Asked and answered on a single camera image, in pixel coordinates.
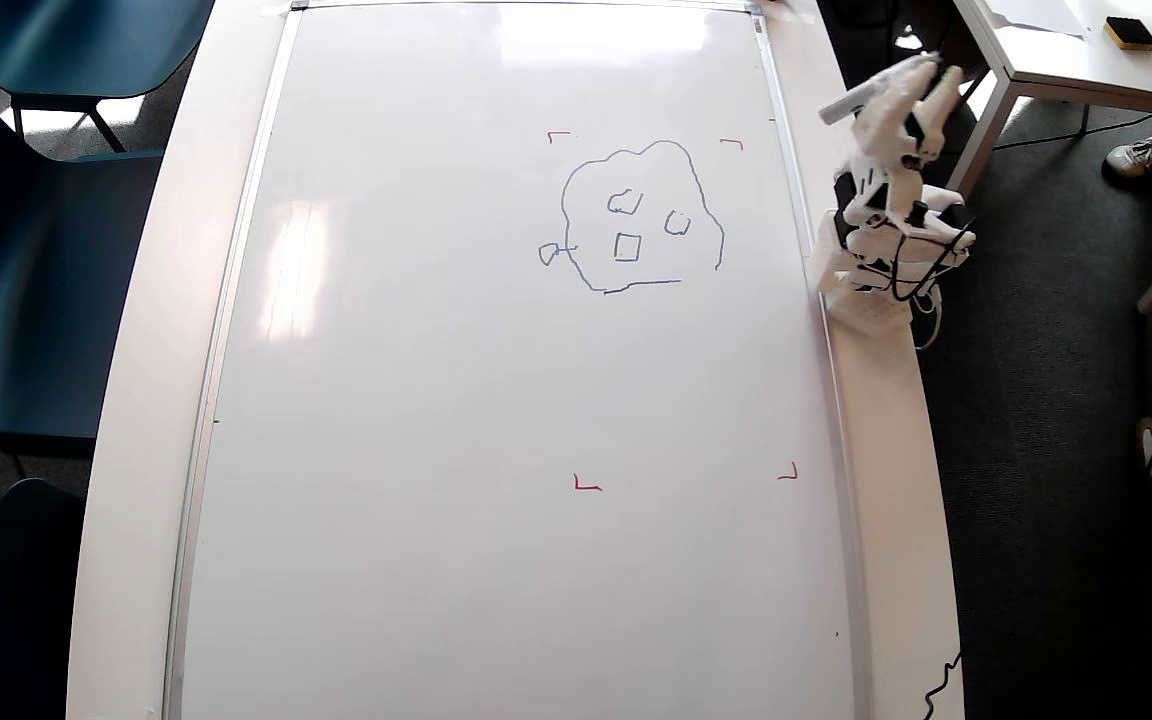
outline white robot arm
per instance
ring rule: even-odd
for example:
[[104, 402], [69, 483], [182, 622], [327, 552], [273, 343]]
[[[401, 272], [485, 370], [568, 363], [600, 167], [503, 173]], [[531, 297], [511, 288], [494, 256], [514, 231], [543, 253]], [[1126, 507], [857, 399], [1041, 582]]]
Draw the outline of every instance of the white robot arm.
[[909, 324], [914, 297], [938, 305], [937, 275], [963, 264], [975, 242], [963, 197], [923, 184], [963, 79], [947, 68], [927, 92], [938, 65], [937, 55], [902, 60], [819, 111], [829, 124], [858, 115], [856, 151], [835, 177], [840, 210], [823, 227], [812, 266], [831, 312], [865, 331]]

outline dark carpet floor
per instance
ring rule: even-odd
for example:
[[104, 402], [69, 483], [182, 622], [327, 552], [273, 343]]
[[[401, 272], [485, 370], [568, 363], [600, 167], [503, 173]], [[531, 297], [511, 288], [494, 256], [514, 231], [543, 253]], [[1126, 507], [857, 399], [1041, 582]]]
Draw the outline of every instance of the dark carpet floor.
[[[841, 26], [847, 83], [886, 61], [882, 29]], [[950, 3], [902, 3], [929, 45]], [[978, 63], [963, 26], [946, 56]], [[1082, 106], [1032, 101], [1000, 142], [1078, 129]], [[1092, 108], [1092, 128], [1142, 118]], [[973, 120], [958, 113], [947, 147]], [[940, 340], [920, 356], [957, 592], [969, 720], [1152, 717], [1152, 495], [1134, 425], [1152, 415], [1152, 182], [1102, 179], [1116, 131], [998, 151], [969, 209], [972, 260], [946, 275]], [[929, 173], [945, 182], [956, 158]]]

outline whiteboard frame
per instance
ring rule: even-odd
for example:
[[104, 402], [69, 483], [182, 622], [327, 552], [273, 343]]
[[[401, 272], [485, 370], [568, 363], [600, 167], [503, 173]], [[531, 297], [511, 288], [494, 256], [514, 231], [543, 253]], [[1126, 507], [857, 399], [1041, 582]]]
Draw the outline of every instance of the whiteboard frame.
[[283, 94], [283, 81], [291, 50], [296, 46], [296, 33], [301, 29], [301, 13], [287, 13], [283, 36], [279, 38], [274, 55], [274, 67], [270, 70], [270, 86], [265, 91], [260, 120], [256, 124], [251, 160], [247, 166], [247, 179], [238, 196], [238, 217], [234, 220], [234, 233], [229, 240], [229, 253], [225, 259], [225, 274], [220, 282], [220, 302], [212, 323], [211, 347], [207, 365], [202, 376], [202, 397], [198, 401], [197, 422], [194, 432], [194, 449], [189, 452], [189, 468], [185, 477], [183, 507], [180, 509], [180, 533], [177, 538], [177, 562], [172, 582], [172, 611], [168, 616], [168, 647], [166, 647], [162, 680], [164, 717], [180, 717], [180, 685], [184, 682], [184, 638], [189, 619], [189, 591], [194, 582], [194, 560], [198, 541], [198, 518], [202, 515], [202, 486], [207, 468], [207, 450], [211, 447], [211, 425], [217, 418], [217, 397], [220, 393], [220, 369], [223, 367], [225, 343], [229, 340], [229, 321], [233, 317], [234, 296], [238, 293], [238, 273], [242, 270], [243, 252], [247, 250], [247, 234], [251, 229], [256, 209], [256, 191], [260, 188], [260, 175], [265, 168], [265, 152], [270, 150], [270, 136], [274, 131], [279, 97]]
[[[781, 141], [781, 158], [785, 164], [785, 176], [790, 191], [794, 225], [799, 236], [799, 253], [808, 258], [812, 252], [814, 234], [808, 218], [808, 202], [801, 183], [799, 161], [794, 146], [794, 137], [788, 123], [785, 107], [785, 94], [781, 90], [780, 76], [776, 74], [776, 60], [772, 53], [768, 37], [767, 20], [763, 8], [749, 0], [291, 0], [291, 3], [278, 9], [287, 15], [283, 35], [279, 38], [274, 65], [270, 70], [270, 85], [266, 88], [265, 100], [262, 103], [262, 114], [256, 127], [252, 143], [251, 160], [247, 167], [247, 179], [243, 181], [242, 194], [238, 196], [238, 214], [234, 222], [229, 252], [225, 260], [223, 281], [220, 286], [220, 302], [215, 310], [215, 321], [212, 324], [211, 343], [207, 351], [207, 363], [202, 381], [200, 402], [198, 402], [197, 422], [194, 432], [194, 447], [189, 454], [185, 492], [182, 502], [182, 520], [180, 520], [177, 540], [177, 562], [172, 585], [172, 605], [168, 617], [168, 643], [166, 643], [162, 706], [165, 720], [180, 720], [182, 714], [182, 687], [184, 682], [184, 646], [189, 615], [189, 594], [194, 582], [194, 564], [197, 553], [198, 521], [202, 515], [202, 490], [206, 482], [207, 456], [211, 445], [211, 429], [215, 424], [217, 397], [220, 392], [220, 372], [223, 369], [225, 346], [229, 336], [229, 324], [233, 317], [234, 297], [238, 291], [238, 275], [242, 272], [243, 253], [247, 251], [247, 237], [251, 230], [256, 196], [260, 190], [262, 170], [265, 167], [266, 151], [270, 149], [270, 137], [273, 135], [274, 119], [278, 115], [279, 100], [282, 99], [283, 83], [291, 65], [291, 52], [296, 46], [296, 36], [301, 26], [301, 13], [316, 8], [343, 8], [343, 6], [366, 5], [440, 5], [440, 3], [536, 3], [536, 5], [630, 5], [659, 6], [659, 8], [695, 8], [705, 10], [735, 12], [750, 15], [755, 38], [758, 41], [763, 59], [763, 73], [767, 78], [768, 94], [774, 118], [776, 118], [776, 135]], [[806, 264], [803, 264], [804, 275]], [[851, 634], [852, 667], [852, 710], [855, 717], [872, 717], [872, 655], [869, 644], [869, 612], [865, 596], [864, 564], [861, 554], [861, 525], [856, 497], [851, 480], [851, 461], [844, 418], [842, 418], [841, 388], [838, 387], [838, 369], [833, 363], [833, 342], [826, 323], [826, 306], [819, 293], [810, 290], [818, 302], [819, 313], [812, 313], [814, 331], [824, 342], [826, 364], [823, 364], [820, 387], [828, 388], [831, 401], [826, 402], [828, 423], [835, 432], [832, 458], [835, 465], [835, 484], [838, 492], [838, 514], [844, 556], [844, 577], [847, 592], [847, 615], [849, 615], [849, 632]]]

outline white table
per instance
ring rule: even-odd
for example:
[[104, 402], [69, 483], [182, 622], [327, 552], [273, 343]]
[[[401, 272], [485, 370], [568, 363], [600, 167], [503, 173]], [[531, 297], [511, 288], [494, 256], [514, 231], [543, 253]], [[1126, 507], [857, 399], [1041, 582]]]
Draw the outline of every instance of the white table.
[[1152, 51], [1122, 50], [1102, 29], [1117, 15], [1138, 18], [1152, 33], [1152, 1], [1066, 0], [1087, 28], [1083, 38], [1009, 26], [987, 0], [954, 1], [998, 83], [952, 174], [952, 190], [972, 192], [1018, 97], [1152, 113]]
[[[192, 462], [225, 259], [283, 18], [218, 0], [180, 103], [147, 214], [97, 438], [70, 637], [67, 715], [162, 717], [180, 510]], [[844, 123], [814, 109], [844, 92], [810, 0], [765, 3], [814, 220], [833, 206]], [[958, 650], [940, 478], [914, 341], [831, 329], [867, 592], [867, 717], [923, 717]], [[963, 715], [961, 679], [937, 717]]]

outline paper sheet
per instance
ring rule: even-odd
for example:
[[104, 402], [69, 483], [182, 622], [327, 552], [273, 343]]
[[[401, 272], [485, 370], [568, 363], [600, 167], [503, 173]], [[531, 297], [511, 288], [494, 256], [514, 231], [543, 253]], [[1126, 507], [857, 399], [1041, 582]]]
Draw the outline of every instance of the paper sheet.
[[1074, 37], [1087, 32], [1064, 0], [986, 0], [986, 5], [1015, 26], [1046, 29]]

